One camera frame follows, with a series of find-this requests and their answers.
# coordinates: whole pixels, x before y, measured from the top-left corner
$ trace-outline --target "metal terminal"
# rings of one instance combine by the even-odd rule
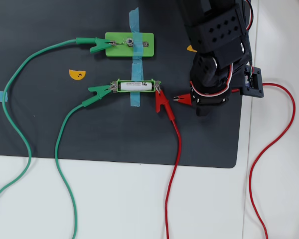
[[[241,46],[241,49],[242,49],[243,53],[245,53],[245,48],[244,48],[244,45],[243,45],[242,42],[240,43],[240,46]]]
[[[114,81],[114,82],[111,83],[111,86],[109,87],[109,90],[116,93],[118,91],[118,88],[119,88],[118,82]]]
[[[159,85],[159,81],[155,81],[155,90],[157,90],[158,93],[160,94],[160,85]]]
[[[133,44],[134,44],[134,41],[133,41],[133,39],[132,38],[128,38],[128,39],[126,39],[126,44],[128,45],[128,46],[133,46]]]
[[[124,45],[125,43],[122,42],[122,43],[117,43],[116,41],[110,41],[108,42],[109,44],[111,44],[112,46],[117,46],[117,45]]]
[[[125,42],[126,45],[128,45],[130,47],[132,47],[134,45],[134,40],[130,37],[128,39],[126,39],[126,41],[124,41],[124,39],[123,39],[123,42]],[[143,41],[143,47],[149,47],[149,45],[150,44],[148,41]]]

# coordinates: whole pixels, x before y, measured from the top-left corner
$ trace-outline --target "wire insulation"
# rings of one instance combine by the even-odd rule
[[[176,159],[176,163],[175,163],[175,166],[174,166],[174,170],[173,170],[173,173],[172,173],[170,181],[169,181],[167,195],[166,195],[166,200],[165,200],[165,224],[166,224],[166,236],[167,236],[167,239],[169,239],[168,216],[167,216],[168,198],[169,198],[170,188],[171,188],[171,185],[173,183],[173,179],[174,179],[174,176],[175,176],[175,173],[176,173],[176,169],[178,167],[180,156],[181,156],[181,136],[180,136],[180,132],[179,132],[179,130],[177,128],[175,120],[172,120],[172,123],[174,125],[175,131],[176,131],[177,137],[178,137],[178,153],[177,153],[177,159]]]
[[[61,167],[60,167],[60,164],[59,164],[59,159],[58,159],[58,149],[59,149],[59,144],[60,144],[60,140],[61,140],[61,137],[62,137],[62,134],[63,134],[63,131],[64,131],[64,127],[67,123],[67,121],[69,120],[70,116],[76,112],[78,109],[82,108],[83,105],[79,105],[77,107],[75,107],[73,110],[71,110],[67,116],[65,117],[63,123],[62,123],[62,126],[61,126],[61,129],[60,129],[60,133],[59,133],[59,136],[58,136],[58,139],[56,141],[56,144],[55,144],[55,151],[54,151],[54,157],[55,157],[55,164],[56,164],[56,167],[59,171],[59,174],[66,186],[66,188],[68,189],[69,191],[69,194],[70,194],[70,197],[71,197],[71,200],[72,200],[72,204],[73,204],[73,211],[74,211],[74,232],[73,232],[73,237],[72,239],[75,239],[75,236],[76,236],[76,232],[77,232],[77,227],[78,227],[78,216],[77,216],[77,209],[76,209],[76,203],[75,203],[75,199],[74,199],[74,196],[73,196],[73,193],[72,193],[72,190],[70,188],[70,185],[68,184],[68,182],[66,181],[63,173],[62,173],[62,170],[61,170]]]
[[[217,93],[213,93],[213,94],[204,94],[204,93],[201,93],[199,92],[195,87],[194,87],[194,84],[192,81],[190,81],[190,84],[193,88],[193,90],[199,94],[200,96],[204,96],[204,97],[214,97],[214,96],[218,96],[218,95],[221,95],[222,93],[226,92],[228,89],[229,89],[229,84],[231,82],[231,78],[233,77],[233,71],[234,71],[234,64],[230,64],[230,67],[229,67],[229,73],[228,73],[228,77],[227,77],[227,83],[226,83],[226,87],[221,90],[220,92],[217,92]]]
[[[10,122],[10,124],[12,125],[12,127],[14,128],[14,130],[19,134],[19,136],[21,137],[21,139],[23,140],[25,146],[26,146],[26,149],[28,151],[28,163],[25,167],[25,169],[21,172],[21,174],[19,176],[17,176],[14,180],[12,180],[10,183],[6,184],[3,188],[0,189],[0,194],[5,190],[7,189],[8,187],[10,187],[12,184],[16,183],[25,173],[26,171],[28,170],[30,164],[31,164],[31,159],[32,159],[32,153],[31,153],[31,148],[30,148],[30,145],[29,145],[29,142],[26,140],[26,138],[24,137],[24,135],[22,134],[22,132],[20,131],[20,129],[15,125],[15,123],[13,122],[13,120],[11,119],[9,113],[8,113],[8,110],[6,109],[6,105],[5,105],[5,96],[6,96],[6,93],[8,92],[11,84],[13,83],[13,81],[15,80],[15,78],[17,77],[17,75],[21,72],[21,70],[25,67],[25,65],[30,61],[32,60],[34,57],[46,52],[46,51],[49,51],[49,50],[52,50],[52,49],[55,49],[55,48],[58,48],[58,47],[61,47],[61,46],[64,46],[64,45],[67,45],[67,44],[71,44],[71,43],[76,43],[76,40],[68,40],[68,41],[64,41],[64,42],[61,42],[61,43],[58,43],[58,44],[55,44],[53,46],[49,46],[49,47],[46,47],[36,53],[33,53],[32,55],[30,55],[22,64],[21,66],[17,69],[17,71],[14,73],[14,75],[11,77],[11,79],[8,81],[7,85],[5,86],[5,89],[3,91],[3,97],[2,97],[2,108],[3,108],[3,111],[4,111],[4,114],[6,116],[6,118],[8,119],[8,121]]]
[[[255,210],[255,213],[260,221],[260,223],[262,224],[263,228],[264,228],[264,231],[265,231],[265,236],[266,236],[266,239],[268,239],[268,232],[267,232],[267,228],[265,226],[265,223],[263,222],[263,220],[261,219],[259,213],[258,213],[258,210],[256,208],[256,205],[255,205],[255,202],[254,202],[254,199],[253,199],[253,192],[252,192],[252,187],[251,187],[251,182],[252,182],[252,176],[253,176],[253,172],[254,172],[254,168],[257,164],[257,162],[259,161],[260,157],[271,147],[273,146],[279,139],[281,139],[285,133],[289,130],[289,128],[291,127],[291,125],[293,124],[294,122],[294,119],[295,119],[295,115],[296,115],[296,103],[295,103],[295,100],[292,96],[292,94],[289,92],[289,90],[287,90],[285,87],[279,85],[279,84],[275,84],[275,83],[264,83],[263,86],[275,86],[275,87],[279,87],[280,89],[284,90],[290,97],[292,103],[293,103],[293,114],[292,114],[292,117],[291,117],[291,120],[289,122],[289,124],[287,125],[287,127],[285,128],[285,130],[274,140],[272,141],[267,147],[265,147],[263,149],[263,151],[261,151],[261,153],[258,155],[258,157],[256,158],[256,160],[254,161],[252,167],[251,167],[251,170],[250,170],[250,174],[249,174],[249,196],[250,196],[250,201],[253,205],[253,208]]]
[[[250,8],[250,20],[249,20],[249,24],[246,27],[246,30],[249,31],[254,22],[254,10],[253,10],[253,6],[251,5],[250,0],[245,0],[245,1],[248,3],[249,8]]]

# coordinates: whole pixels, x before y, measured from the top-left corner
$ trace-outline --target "black mat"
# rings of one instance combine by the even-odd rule
[[[75,37],[104,38],[128,32],[129,11],[140,8],[141,32],[155,35],[155,56],[143,59],[144,79],[163,83],[166,96],[186,93],[194,53],[174,0],[0,0],[0,90],[32,53]],[[88,48],[64,47],[32,60],[9,92],[8,110],[30,142],[33,156],[54,157],[66,114],[91,96],[89,86],[131,78],[131,58],[94,55]],[[81,81],[69,69],[86,70]],[[180,165],[231,168],[236,164],[241,96],[198,118],[189,106],[171,102],[182,134]],[[111,94],[68,122],[59,158],[174,164],[177,137],[165,110],[155,112],[154,94],[130,107],[129,94]],[[27,156],[0,103],[0,155]]]

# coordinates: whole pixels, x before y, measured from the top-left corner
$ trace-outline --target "yellow sticker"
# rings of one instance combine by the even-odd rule
[[[79,81],[82,80],[85,77],[86,72],[85,71],[73,71],[69,70],[70,77],[73,80]]]
[[[197,52],[196,50],[193,49],[193,47],[191,45],[189,45],[189,47],[187,48],[188,51],[192,51],[192,52]]]

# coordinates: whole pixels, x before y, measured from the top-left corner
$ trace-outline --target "green plastic base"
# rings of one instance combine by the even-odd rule
[[[133,33],[131,32],[107,32],[105,38],[111,41],[116,41],[117,43],[123,42],[127,38],[133,38]],[[154,56],[154,34],[153,33],[143,33],[143,41],[149,43],[148,47],[144,47],[143,57],[153,57]],[[133,57],[133,47],[126,44],[117,45],[105,49],[106,55],[108,57]]]

